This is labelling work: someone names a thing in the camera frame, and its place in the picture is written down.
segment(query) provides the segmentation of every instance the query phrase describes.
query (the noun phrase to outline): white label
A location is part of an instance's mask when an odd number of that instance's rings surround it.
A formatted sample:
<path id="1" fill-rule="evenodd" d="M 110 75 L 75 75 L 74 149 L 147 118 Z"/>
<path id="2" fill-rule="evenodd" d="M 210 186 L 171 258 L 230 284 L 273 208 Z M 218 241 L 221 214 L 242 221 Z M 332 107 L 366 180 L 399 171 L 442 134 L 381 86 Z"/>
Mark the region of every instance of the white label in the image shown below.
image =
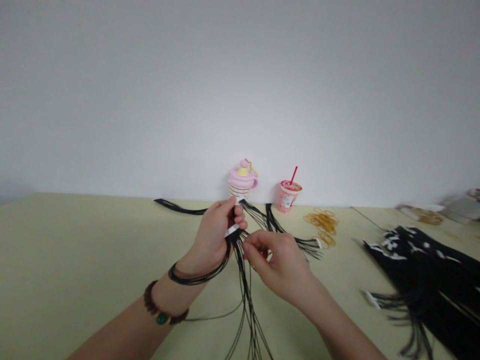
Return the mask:
<path id="1" fill-rule="evenodd" d="M 287 209 L 289 209 L 292 206 L 294 199 L 295 199 L 295 196 L 285 194 L 283 195 L 283 200 L 281 201 L 281 204 Z"/>

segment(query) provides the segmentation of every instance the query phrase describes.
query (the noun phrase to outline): table surface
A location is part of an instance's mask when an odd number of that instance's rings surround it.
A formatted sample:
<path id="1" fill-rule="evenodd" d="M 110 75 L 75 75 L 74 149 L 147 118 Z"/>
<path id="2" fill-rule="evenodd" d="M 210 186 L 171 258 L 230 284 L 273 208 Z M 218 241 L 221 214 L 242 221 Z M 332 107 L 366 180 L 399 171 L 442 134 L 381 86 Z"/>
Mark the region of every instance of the table surface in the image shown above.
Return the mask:
<path id="1" fill-rule="evenodd" d="M 210 205 L 175 202 L 187 209 Z M 381 241 L 379 226 L 401 224 L 403 214 L 393 215 L 385 209 L 322 209 L 333 211 L 340 220 L 336 246 L 324 250 L 321 261 L 311 258 L 310 267 L 386 357 L 397 359 L 410 328 L 393 326 L 361 294 L 361 290 L 395 292 L 363 249 L 361 239 Z M 276 209 L 273 212 L 287 231 L 310 239 L 317 230 L 305 223 L 303 216 L 312 210 L 297 206 L 288 215 Z M 151 199 L 127 197 L 37 193 L 0 206 L 0 358 L 68 356 L 189 249 L 200 219 L 168 210 Z M 257 224 L 247 219 L 248 230 L 257 230 Z M 477 230 L 449 226 L 446 231 L 461 237 L 462 242 L 445 234 L 432 237 L 478 258 Z M 251 279 L 255 312 L 273 358 L 329 359 L 314 326 L 271 293 L 256 273 Z M 240 300 L 238 267 L 232 260 L 193 303 L 189 316 L 226 314 Z M 220 319 L 184 322 L 168 336 L 154 359 L 224 359 L 240 316 L 238 310 Z M 244 326 L 233 359 L 247 358 L 248 343 L 249 329 Z M 452 359 L 438 341 L 434 355 Z"/>

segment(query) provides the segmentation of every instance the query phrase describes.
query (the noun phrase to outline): wooden bead bracelet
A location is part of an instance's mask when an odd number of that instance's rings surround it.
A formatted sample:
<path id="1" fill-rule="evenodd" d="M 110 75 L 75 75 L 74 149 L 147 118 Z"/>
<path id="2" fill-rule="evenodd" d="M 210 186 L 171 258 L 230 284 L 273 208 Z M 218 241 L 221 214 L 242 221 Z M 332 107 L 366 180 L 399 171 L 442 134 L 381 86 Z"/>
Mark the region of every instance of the wooden bead bracelet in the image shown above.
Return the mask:
<path id="1" fill-rule="evenodd" d="M 152 289 L 157 283 L 157 281 L 158 280 L 152 281 L 150 285 L 146 287 L 145 293 L 143 294 L 143 302 L 145 304 L 146 310 L 155 317 L 156 323 L 158 325 L 169 323 L 172 326 L 181 323 L 187 318 L 187 315 L 189 314 L 189 309 L 187 309 L 180 316 L 171 316 L 168 315 L 166 312 L 161 311 L 158 306 L 155 305 L 154 300 L 152 299 Z"/>

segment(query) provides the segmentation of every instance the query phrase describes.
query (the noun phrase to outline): left hand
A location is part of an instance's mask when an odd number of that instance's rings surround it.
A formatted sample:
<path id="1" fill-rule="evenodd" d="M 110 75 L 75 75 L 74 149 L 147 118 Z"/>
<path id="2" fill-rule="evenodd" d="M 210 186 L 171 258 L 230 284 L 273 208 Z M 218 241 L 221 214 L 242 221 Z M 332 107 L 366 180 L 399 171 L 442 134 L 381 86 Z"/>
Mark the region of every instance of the left hand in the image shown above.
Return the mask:
<path id="1" fill-rule="evenodd" d="M 225 201 L 217 201 L 203 214 L 191 249 L 175 266 L 179 274 L 198 277 L 220 265 L 227 252 L 227 229 L 233 224 L 238 224 L 243 230 L 248 227 L 244 210 L 240 205 L 235 206 L 236 201 L 235 196 Z"/>

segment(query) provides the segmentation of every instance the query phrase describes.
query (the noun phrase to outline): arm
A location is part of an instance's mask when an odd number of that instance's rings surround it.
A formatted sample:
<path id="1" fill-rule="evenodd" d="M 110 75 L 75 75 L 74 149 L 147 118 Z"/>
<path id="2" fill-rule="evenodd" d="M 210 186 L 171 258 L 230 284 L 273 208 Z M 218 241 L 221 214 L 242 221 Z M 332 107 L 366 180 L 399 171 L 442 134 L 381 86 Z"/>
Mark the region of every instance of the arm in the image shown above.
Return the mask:
<path id="1" fill-rule="evenodd" d="M 335 360 L 385 359 L 313 275 L 290 234 L 256 231 L 245 240 L 243 250 L 265 285 L 316 326 Z"/>
<path id="2" fill-rule="evenodd" d="M 225 232 L 235 222 L 241 229 L 248 224 L 241 206 L 232 208 L 235 197 L 214 203 L 201 219 L 195 241 L 187 254 L 177 262 L 180 278 L 195 278 L 215 269 L 223 260 L 227 245 Z M 180 285 L 163 275 L 152 289 L 153 302 L 171 316 L 182 315 L 207 283 Z M 158 325 L 144 306 L 143 297 L 97 331 L 68 359 L 149 359 L 172 330 L 169 324 Z"/>

